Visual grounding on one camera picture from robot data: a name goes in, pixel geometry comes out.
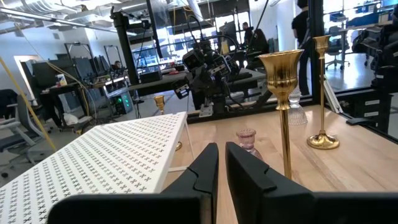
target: office chair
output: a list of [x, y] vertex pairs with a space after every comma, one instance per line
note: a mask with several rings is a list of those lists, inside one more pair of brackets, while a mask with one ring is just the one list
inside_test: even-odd
[[[333, 27], [329, 28], [329, 35], [331, 35], [332, 37], [336, 37], [338, 35], [341, 35], [341, 32], [339, 30], [340, 30], [340, 28], [338, 26], [333, 26]], [[326, 51], [326, 53], [328, 55], [335, 56], [335, 59], [332, 60], [331, 62], [327, 62], [325, 64], [326, 70], [328, 70], [328, 67], [330, 65], [335, 65], [335, 68], [336, 68], [337, 64], [340, 64], [340, 70], [343, 70], [344, 69], [344, 63], [346, 63], [346, 62], [348, 63], [348, 66], [350, 66], [349, 61], [344, 61], [343, 62], [342, 60], [337, 60], [337, 56], [339, 54], [345, 54], [345, 52], [341, 52], [341, 44], [340, 44], [341, 41], [345, 42], [345, 49], [349, 48], [347, 40], [341, 40], [340, 39], [340, 40], [337, 40], [336, 42], [332, 41], [331, 44], [329, 45], [329, 49]]]
[[37, 141], [44, 138], [41, 133], [30, 120], [29, 112], [27, 110], [24, 99], [21, 95], [17, 96], [17, 103], [8, 105], [8, 107], [16, 108], [16, 118], [7, 119], [0, 122], [0, 130], [9, 129], [13, 135], [0, 139], [0, 153], [8, 151], [13, 154], [18, 154], [17, 157], [11, 159], [5, 167], [0, 170], [2, 177], [8, 177], [7, 172], [3, 172], [8, 168], [13, 168], [19, 161], [27, 159], [30, 163], [35, 165], [35, 161], [29, 154], [29, 149], [36, 145]]

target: gold goblet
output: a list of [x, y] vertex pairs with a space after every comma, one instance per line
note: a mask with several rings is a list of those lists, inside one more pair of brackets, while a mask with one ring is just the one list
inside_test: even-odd
[[[164, 95], [155, 96], [154, 100], [156, 102], [156, 106], [160, 110], [160, 113], [163, 115], [164, 114]], [[177, 143], [177, 146], [175, 147], [175, 150], [177, 151], [181, 148], [182, 148], [182, 143], [179, 141]]]
[[320, 91], [321, 91], [321, 130], [319, 134], [310, 136], [307, 139], [307, 144], [315, 149], [335, 149], [340, 145], [339, 140], [329, 136], [325, 131], [325, 96], [324, 96], [324, 80], [325, 80], [325, 52], [329, 47], [330, 35], [322, 37], [314, 37], [316, 50], [319, 54], [319, 61], [321, 64], [320, 70]]
[[276, 109], [280, 114], [282, 128], [282, 149], [284, 155], [284, 172], [289, 179], [292, 178], [292, 165], [290, 161], [289, 121], [287, 110], [289, 94], [297, 86], [297, 64], [303, 50], [288, 50], [273, 54], [260, 55], [259, 58], [266, 69], [267, 87], [278, 99]]

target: cable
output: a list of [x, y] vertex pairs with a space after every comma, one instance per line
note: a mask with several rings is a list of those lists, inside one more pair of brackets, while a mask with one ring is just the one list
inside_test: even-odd
[[190, 29], [190, 31], [191, 31], [191, 34], [192, 34], [192, 29], [191, 29], [191, 26], [190, 26], [189, 18], [193, 18], [194, 20], [196, 20], [196, 22], [197, 22], [198, 25], [199, 25], [199, 29], [200, 29], [200, 38], [201, 38], [201, 40], [204, 40], [204, 38], [203, 38], [203, 33], [201, 32], [201, 24], [200, 24], [198, 18], [196, 18], [196, 17], [193, 16], [193, 15], [189, 15], [189, 16], [188, 16], [188, 21], [187, 21], [187, 22], [188, 22], [188, 27], [189, 27], [189, 29]]
[[227, 35], [214, 35], [214, 36], [211, 36], [211, 37], [207, 37], [205, 40], [210, 40], [210, 39], [214, 39], [214, 38], [217, 38], [217, 37], [225, 37], [225, 38], [229, 39], [230, 41], [232, 41], [232, 43], [235, 45], [234, 55], [231, 57], [231, 60], [232, 60], [235, 57], [236, 52], [238, 52], [237, 43], [235, 42], [234, 39], [232, 39], [232, 37], [229, 37]]
[[49, 145], [53, 149], [53, 151], [56, 152], [57, 148], [55, 147], [54, 143], [51, 141], [50, 136], [47, 134], [47, 132], [45, 131], [44, 127], [42, 126], [42, 123], [39, 121], [38, 117], [36, 116], [35, 112], [33, 111], [32, 107], [30, 106], [30, 104], [29, 104], [29, 102], [27, 100], [27, 97], [25, 96], [25, 94], [22, 91], [22, 89], [19, 87], [17, 81], [12, 76], [11, 71], [8, 69], [7, 65], [4, 63], [4, 60], [1, 57], [0, 57], [0, 63], [4, 67], [6, 73], [10, 77], [11, 81], [13, 82], [13, 84], [17, 87], [19, 94], [24, 99], [26, 107], [28, 108], [28, 110], [30, 111], [31, 115], [33, 116], [33, 119], [35, 120], [36, 125], [40, 128], [41, 132], [43, 133], [44, 138], [47, 140], [47, 142], [49, 143]]
[[182, 8], [184, 9], [184, 11], [193, 12], [196, 16], [201, 17], [205, 22], [207, 22], [207, 23], [210, 24], [211, 26], [214, 25], [214, 24], [208, 22], [206, 19], [204, 19], [204, 18], [203, 18], [202, 16], [200, 16], [199, 14], [195, 13], [195, 12], [191, 9], [191, 7], [190, 7], [189, 5], [185, 4], [185, 2], [181, 1], [181, 3], [184, 5], [184, 6], [182, 7]]
[[139, 57], [141, 56], [141, 52], [142, 52], [142, 46], [144, 45], [145, 31], [146, 31], [146, 29], [144, 29], [144, 33], [142, 35], [142, 41], [141, 41], [141, 48], [139, 49], [139, 53], [138, 53], [137, 66], [136, 66], [137, 70], [138, 70], [138, 64], [139, 64]]
[[138, 18], [137, 16], [133, 15], [132, 13], [128, 13], [128, 12], [124, 12], [124, 11], [119, 11], [121, 13], [125, 13], [126, 15], [128, 15], [129, 17], [133, 18], [133, 19], [139, 19], [142, 21], [141, 18]]
[[229, 98], [230, 100], [232, 100], [232, 102], [234, 102], [234, 103], [236, 103], [237, 105], [239, 105], [242, 109], [245, 109], [245, 107], [244, 107], [241, 103], [237, 102], [234, 98], [232, 98], [232, 96], [231, 96], [231, 90], [229, 89], [228, 84], [227, 84], [227, 83], [224, 83], [224, 85], [225, 85], [226, 90], [227, 90], [228, 98]]
[[189, 110], [189, 92], [188, 92], [188, 96], [187, 96], [187, 112]]
[[200, 47], [200, 45], [199, 45], [197, 39], [196, 39], [195, 36], [193, 35], [191, 25], [189, 24], [189, 17], [187, 18], [187, 24], [188, 24], [189, 30], [190, 30], [190, 32], [191, 32], [191, 36], [192, 36], [192, 38], [193, 38], [193, 41], [195, 41], [196, 45], [197, 45], [197, 46], [199, 47], [199, 49], [201, 50], [201, 47]]
[[[267, 5], [268, 5], [268, 1], [269, 0], [266, 1], [266, 5], [264, 6], [264, 8], [262, 10], [259, 22], [257, 23], [257, 27], [256, 27], [256, 29], [254, 31], [256, 31], [259, 28], [259, 26], [260, 26], [260, 22], [261, 22], [262, 16], [264, 15], [264, 13], [266, 11], [266, 8], [267, 8]], [[246, 51], [246, 54], [244, 55], [245, 58], [248, 56], [248, 53], [250, 51], [250, 47], [251, 47], [251, 44], [253, 42], [253, 39], [254, 39], [254, 35], [252, 35], [251, 38], [250, 38], [250, 42], [249, 42], [249, 45], [248, 45], [248, 50]]]
[[[29, 41], [29, 39], [26, 37], [26, 35], [23, 33], [23, 31], [22, 31], [21, 28], [19, 27], [19, 25], [18, 25], [17, 23], [15, 23], [15, 26], [16, 26], [16, 27], [18, 28], [18, 30], [23, 34], [23, 36], [24, 36], [26, 42], [32, 47], [32, 49], [37, 53], [37, 55], [38, 55], [42, 60], [44, 60], [43, 56], [41, 56], [41, 54], [39, 53], [39, 51], [37, 51], [37, 49], [36, 49], [36, 48], [33, 46], [33, 44]], [[62, 73], [62, 74], [64, 74], [64, 75], [70, 77], [71, 79], [75, 80], [82, 88], [84, 88], [84, 89], [88, 92], [88, 94], [89, 94], [89, 96], [90, 96], [90, 98], [91, 98], [91, 100], [92, 100], [92, 102], [93, 102], [94, 113], [95, 113], [95, 119], [96, 119], [95, 102], [94, 102], [94, 99], [93, 99], [93, 97], [91, 96], [90, 92], [87, 90], [87, 88], [86, 88], [83, 84], [81, 84], [81, 82], [79, 82], [75, 77], [73, 77], [73, 76], [71, 76], [69, 73], [63, 71], [61, 68], [58, 68], [57, 66], [55, 66], [54, 64], [52, 64], [52, 63], [50, 63], [50, 62], [46, 62], [46, 63], [47, 63], [47, 65], [49, 65], [50, 67], [52, 67], [54, 70], [56, 70], [56, 71], [58, 71], [58, 72], [61, 71], [60, 73]], [[87, 99], [86, 99], [85, 97], [83, 97], [83, 99], [84, 99], [84, 101], [85, 101], [85, 103], [86, 103], [86, 106], [87, 106], [87, 116], [90, 116], [90, 115], [88, 114], [90, 108], [88, 107]]]

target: clear glass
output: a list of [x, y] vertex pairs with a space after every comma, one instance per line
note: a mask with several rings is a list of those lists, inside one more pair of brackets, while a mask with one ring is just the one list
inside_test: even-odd
[[239, 145], [242, 147], [242, 149], [263, 161], [260, 152], [254, 148], [254, 142], [256, 141], [256, 130], [244, 129], [238, 131], [236, 135], [239, 138]]
[[289, 125], [301, 125], [308, 122], [304, 109], [299, 104], [300, 96], [301, 92], [298, 88], [289, 95]]

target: wooden tabletop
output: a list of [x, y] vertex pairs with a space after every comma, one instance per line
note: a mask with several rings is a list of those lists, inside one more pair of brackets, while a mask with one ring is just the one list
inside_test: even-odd
[[[293, 180], [313, 191], [398, 191], [398, 147], [360, 126], [349, 126], [346, 119], [326, 112], [328, 134], [340, 140], [340, 147], [329, 151], [312, 149], [306, 138], [320, 129], [320, 107], [304, 108], [308, 123], [290, 126]], [[210, 142], [220, 152], [218, 175], [217, 223], [237, 223], [225, 167], [225, 143], [238, 142], [236, 132], [252, 128], [257, 131], [255, 148], [265, 162], [283, 174], [282, 141], [279, 112], [190, 124], [188, 126], [195, 157]], [[188, 166], [192, 162], [187, 135], [181, 138], [183, 148], [174, 155], [171, 167]], [[169, 173], [164, 186], [180, 173]]]

